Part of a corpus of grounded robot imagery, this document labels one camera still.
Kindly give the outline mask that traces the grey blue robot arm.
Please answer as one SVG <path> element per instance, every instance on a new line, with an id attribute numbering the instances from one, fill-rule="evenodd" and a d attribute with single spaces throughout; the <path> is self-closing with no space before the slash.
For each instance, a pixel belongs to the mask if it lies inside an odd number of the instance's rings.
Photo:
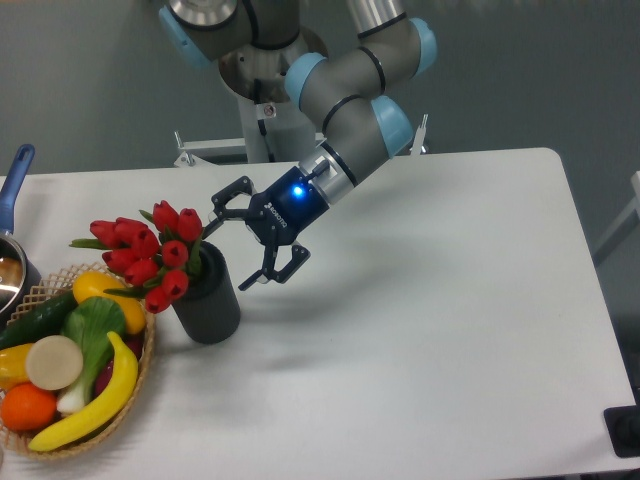
<path id="1" fill-rule="evenodd" d="M 407 146 L 413 128 L 387 90 L 430 67 L 428 24 L 398 1 L 348 5 L 358 46 L 330 59 L 296 1 L 168 1 L 159 12 L 181 56 L 216 65 L 235 95 L 250 162 L 290 162 L 262 192 L 242 178 L 212 199 L 215 230 L 244 221 L 264 248 L 251 283 L 286 282 L 308 259 L 301 231 Z"/>

